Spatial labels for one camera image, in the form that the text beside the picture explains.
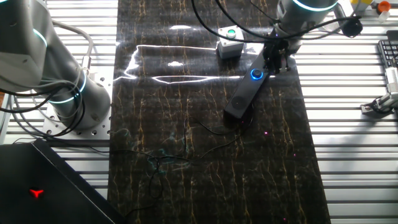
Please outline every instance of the blue light ring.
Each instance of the blue light ring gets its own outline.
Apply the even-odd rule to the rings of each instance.
[[[85,89],[85,87],[86,87],[86,79],[87,79],[87,77],[86,77],[86,75],[84,75],[84,76],[85,76],[85,81],[83,82],[83,84],[82,84],[82,86],[81,86],[81,88],[80,88],[80,93],[81,93],[81,92]],[[69,99],[67,99],[67,100],[63,100],[63,101],[50,101],[50,100],[49,100],[49,102],[50,102],[50,103],[56,103],[56,104],[67,103],[67,102],[73,100],[74,97],[77,97],[78,95],[79,95],[79,93],[76,93],[75,96],[73,96],[73,97],[71,97],[71,98],[69,98]]]
[[[337,5],[337,2],[335,2],[334,4],[332,4],[331,6],[328,6],[328,7],[315,8],[315,7],[304,5],[303,3],[299,2],[299,0],[293,0],[293,2],[296,3],[298,6],[302,7],[303,9],[306,9],[306,10],[309,10],[309,11],[313,11],[313,12],[327,11],[327,10],[332,9],[333,7],[335,7]]]
[[[35,29],[33,29],[33,32],[43,40],[43,42],[44,42],[44,44],[45,44],[45,47],[47,47],[47,46],[48,46],[48,45],[47,45],[47,41],[45,40],[44,36],[43,36],[39,31],[37,31],[37,30],[35,30]]]
[[[261,76],[260,76],[259,78],[256,78],[256,77],[253,75],[253,71],[255,71],[255,69],[256,69],[256,68],[252,69],[251,72],[250,72],[251,78],[254,79],[254,80],[260,80],[260,79],[262,79],[263,76],[264,76],[264,72],[261,72]]]

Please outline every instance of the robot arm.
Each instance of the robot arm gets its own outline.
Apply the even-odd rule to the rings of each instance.
[[[62,88],[49,100],[59,120],[65,126],[77,123],[76,129],[100,124],[108,114],[110,97],[62,43],[43,0],[0,0],[0,31],[1,89],[44,93],[73,84],[74,91]],[[83,64],[89,67],[90,58],[85,57]],[[76,105],[76,98],[81,98],[82,106]],[[82,119],[77,121],[75,114]]]
[[[346,17],[337,0],[279,0],[278,22],[274,24],[271,36],[288,37],[308,30],[320,24],[331,11],[335,12],[338,19]],[[349,37],[356,36],[362,31],[362,25],[358,19],[339,23],[344,35]],[[289,67],[287,57],[299,50],[302,36],[266,42],[263,55],[267,60],[267,66],[275,73],[279,73],[281,69],[286,70]]]

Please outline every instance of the black marble tabletop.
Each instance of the black marble tabletop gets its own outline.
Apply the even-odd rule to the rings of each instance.
[[[254,2],[275,15],[276,0]],[[269,21],[249,0],[222,3],[240,23],[266,30]],[[232,25],[215,2],[197,6],[213,29]],[[198,159],[239,137],[189,119],[184,141],[183,122],[194,117],[227,131],[223,108],[261,44],[219,59],[217,38],[189,0],[120,0],[117,42],[111,151]],[[253,105],[236,142],[195,162],[111,153],[108,200],[130,223],[330,223],[297,69],[271,76]]]

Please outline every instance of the small bottle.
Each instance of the small bottle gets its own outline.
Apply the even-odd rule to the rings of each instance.
[[[382,1],[379,3],[379,5],[377,6],[377,13],[380,15],[379,16],[380,23],[383,23],[388,19],[388,17],[390,17],[390,12],[389,12],[390,9],[391,5],[387,1]]]

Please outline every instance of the blue button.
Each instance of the blue button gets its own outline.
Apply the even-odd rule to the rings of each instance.
[[[260,69],[256,69],[256,68],[251,70],[250,75],[251,75],[251,78],[254,80],[259,80],[264,76],[263,72]]]

